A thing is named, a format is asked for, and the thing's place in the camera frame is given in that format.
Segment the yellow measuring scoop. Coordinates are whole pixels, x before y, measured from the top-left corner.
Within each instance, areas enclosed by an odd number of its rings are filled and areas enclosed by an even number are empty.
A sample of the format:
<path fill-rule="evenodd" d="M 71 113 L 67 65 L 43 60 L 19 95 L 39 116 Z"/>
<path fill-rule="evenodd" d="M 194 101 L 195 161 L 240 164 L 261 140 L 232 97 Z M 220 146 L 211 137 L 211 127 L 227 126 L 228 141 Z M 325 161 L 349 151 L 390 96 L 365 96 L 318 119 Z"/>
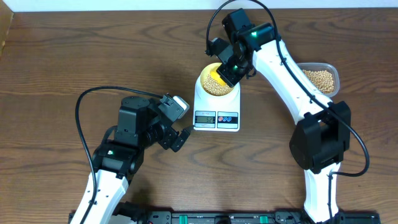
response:
<path fill-rule="evenodd" d="M 223 81 L 220 77 L 220 75 L 216 72 L 216 71 L 211 71 L 210 72 L 210 77 L 212 80 L 214 80 L 215 82 L 217 82 L 217 84 L 221 85 L 221 86 L 225 86 L 226 83 L 225 81 Z"/>

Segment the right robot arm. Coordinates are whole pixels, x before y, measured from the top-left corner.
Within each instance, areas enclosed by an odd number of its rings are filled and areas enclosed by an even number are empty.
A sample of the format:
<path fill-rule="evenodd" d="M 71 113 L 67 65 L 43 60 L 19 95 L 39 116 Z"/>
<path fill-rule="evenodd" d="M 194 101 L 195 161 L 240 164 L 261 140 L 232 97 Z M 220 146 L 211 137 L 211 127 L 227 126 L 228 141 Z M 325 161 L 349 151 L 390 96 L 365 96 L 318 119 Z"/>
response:
<path fill-rule="evenodd" d="M 305 174 L 305 213 L 313 223 L 334 221 L 338 214 L 335 177 L 350 145 L 349 106 L 332 102 L 306 77 L 290 56 L 275 21 L 257 26 L 238 9 L 222 25 L 228 40 L 207 40 L 206 54 L 220 60 L 216 71 L 228 86 L 259 72 L 278 93 L 295 122 L 289 147 Z"/>

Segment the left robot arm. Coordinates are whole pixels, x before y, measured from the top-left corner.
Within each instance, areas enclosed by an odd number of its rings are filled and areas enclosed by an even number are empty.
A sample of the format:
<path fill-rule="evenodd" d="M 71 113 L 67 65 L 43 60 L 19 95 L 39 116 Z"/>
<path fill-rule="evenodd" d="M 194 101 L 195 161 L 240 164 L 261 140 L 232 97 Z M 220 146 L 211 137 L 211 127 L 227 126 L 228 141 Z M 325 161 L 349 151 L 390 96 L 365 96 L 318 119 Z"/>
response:
<path fill-rule="evenodd" d="M 179 96 L 123 98 L 117 125 L 105 132 L 94 151 L 92 173 L 71 223 L 108 223 L 142 165 L 145 149 L 155 143 L 173 152 L 182 148 L 193 128 L 178 132 L 172 125 L 188 109 Z"/>

